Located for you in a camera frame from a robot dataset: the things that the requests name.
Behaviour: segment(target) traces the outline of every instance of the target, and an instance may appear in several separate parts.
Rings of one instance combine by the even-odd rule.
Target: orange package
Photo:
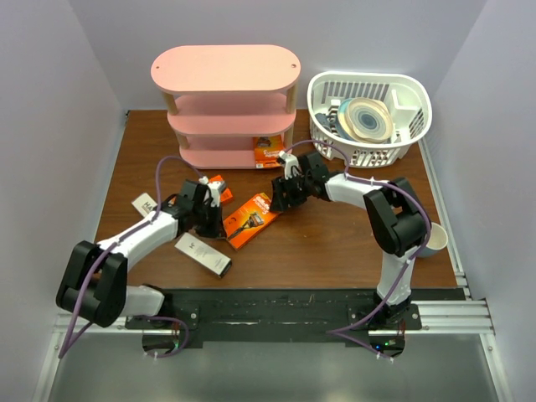
[[[257,169],[278,168],[280,166],[277,157],[279,152],[285,149],[281,136],[255,137],[253,138],[253,147]]]
[[[225,221],[227,241],[240,249],[277,217],[270,212],[271,199],[264,193],[256,194],[247,203],[234,211]]]
[[[223,182],[224,178],[221,177],[221,175],[214,176],[213,178],[209,179],[209,183],[212,182]],[[221,197],[219,197],[219,203],[222,205],[226,205],[230,203],[233,200],[233,194],[231,193],[231,190],[229,188],[226,188],[224,193],[221,194]]]

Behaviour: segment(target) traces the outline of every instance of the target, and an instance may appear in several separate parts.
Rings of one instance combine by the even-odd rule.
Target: white plastic basket
[[[328,114],[333,100],[365,97],[380,100],[387,106],[394,123],[390,143],[368,144],[341,138],[317,120],[317,113]],[[380,168],[402,158],[411,144],[430,129],[432,109],[422,84],[399,74],[342,73],[328,71],[316,75],[307,88],[307,106],[311,115],[311,138],[333,144],[350,157],[352,168]],[[330,147],[315,144],[327,159],[343,158]]]

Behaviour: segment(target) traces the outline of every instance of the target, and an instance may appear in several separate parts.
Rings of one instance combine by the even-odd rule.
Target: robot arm
[[[127,286],[128,271],[160,245],[195,229],[198,235],[224,238],[220,195],[224,182],[185,181],[179,194],[168,197],[156,211],[131,228],[97,244],[82,241],[71,254],[56,296],[58,307],[72,312],[80,288],[95,260],[113,247],[97,267],[84,293],[80,316],[101,327],[110,326],[118,317],[147,315],[160,311],[164,295],[149,286]]]
[[[285,174],[272,181],[271,209],[283,212],[303,204],[309,196],[342,202],[366,209],[374,238],[383,251],[381,280],[376,289],[383,300],[395,283],[404,264],[424,242],[426,226],[423,217],[409,200],[394,190],[380,185],[357,183],[344,173],[329,172],[317,152],[300,157],[282,152],[280,162]],[[409,182],[398,178],[390,183],[417,199]],[[409,261],[402,279],[386,301],[388,314],[396,314],[410,303],[410,280],[415,260]]]

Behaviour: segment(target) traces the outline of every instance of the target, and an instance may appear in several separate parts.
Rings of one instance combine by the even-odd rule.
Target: wooden table
[[[309,138],[307,111],[298,111],[295,142]],[[303,145],[296,153],[313,149]],[[154,170],[160,158],[178,154],[177,138],[166,119],[166,111],[132,111],[117,157],[110,189],[100,219],[97,240],[120,233],[140,220],[131,201],[143,192],[156,198]],[[342,169],[342,161],[328,162]],[[224,207],[224,217],[259,192],[271,195],[271,179],[281,170],[207,171],[220,173],[234,195]],[[353,169],[353,173],[377,179],[407,177],[432,221],[439,222],[419,147],[413,146],[404,159],[380,169]],[[162,196],[177,193],[185,178],[195,174],[180,162],[162,169]],[[130,285],[160,287],[225,288],[348,288],[378,284],[381,250],[374,241],[365,211],[346,204],[309,199],[300,208],[282,214],[240,251],[225,240],[206,240],[233,261],[223,279],[218,279],[188,257],[164,245],[138,263],[129,273]],[[417,260],[414,287],[455,287],[456,280],[446,250],[429,259]]]

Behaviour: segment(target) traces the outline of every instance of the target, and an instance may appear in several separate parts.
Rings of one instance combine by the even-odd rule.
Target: shelf board
[[[181,157],[199,169],[255,169],[253,139],[191,137]]]
[[[271,137],[296,119],[280,93],[183,95],[175,104],[178,114],[168,113],[167,121],[186,137]]]
[[[278,91],[294,85],[300,60],[273,44],[179,46],[160,54],[151,77],[173,95]]]

